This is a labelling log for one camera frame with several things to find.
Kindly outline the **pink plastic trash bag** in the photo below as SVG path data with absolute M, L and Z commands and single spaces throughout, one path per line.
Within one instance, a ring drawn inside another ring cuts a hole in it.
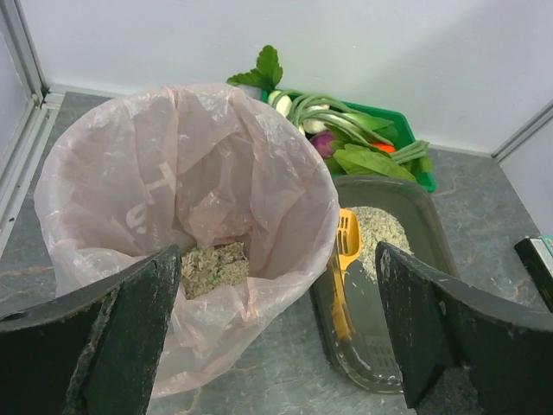
M 279 112 L 225 84 L 112 99 L 54 143 L 35 211 L 65 295 L 170 245 L 241 240 L 238 285 L 179 290 L 153 386 L 204 386 L 325 271 L 339 203 L 321 156 Z

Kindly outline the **dark grey litter tray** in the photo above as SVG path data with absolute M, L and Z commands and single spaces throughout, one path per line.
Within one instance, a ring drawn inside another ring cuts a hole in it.
M 330 361 L 371 393 L 401 393 L 414 401 L 453 363 L 433 292 L 440 276 L 458 272 L 429 193 L 383 176 L 340 176 L 339 203 L 360 215 L 360 254 L 340 231 L 327 270 L 313 285 Z

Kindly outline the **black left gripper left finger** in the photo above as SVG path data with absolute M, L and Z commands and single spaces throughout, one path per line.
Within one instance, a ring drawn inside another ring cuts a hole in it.
M 1 318 L 3 414 L 144 414 L 181 280 L 172 245 Z

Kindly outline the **yellow litter scoop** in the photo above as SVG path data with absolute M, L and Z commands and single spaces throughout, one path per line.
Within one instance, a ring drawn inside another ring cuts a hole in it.
M 340 341 L 349 341 L 355 333 L 351 315 L 346 305 L 346 271 L 358 257 L 362 242 L 359 234 L 357 216 L 351 209 L 341 208 L 336 232 L 335 248 L 329 262 L 334 281 L 334 300 L 332 318 L 335 332 Z

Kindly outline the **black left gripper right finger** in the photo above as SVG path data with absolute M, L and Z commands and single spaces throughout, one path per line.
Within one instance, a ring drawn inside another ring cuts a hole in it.
M 552 314 L 480 290 L 399 248 L 376 248 L 378 288 L 406 405 L 419 410 L 449 369 L 483 414 L 552 412 Z

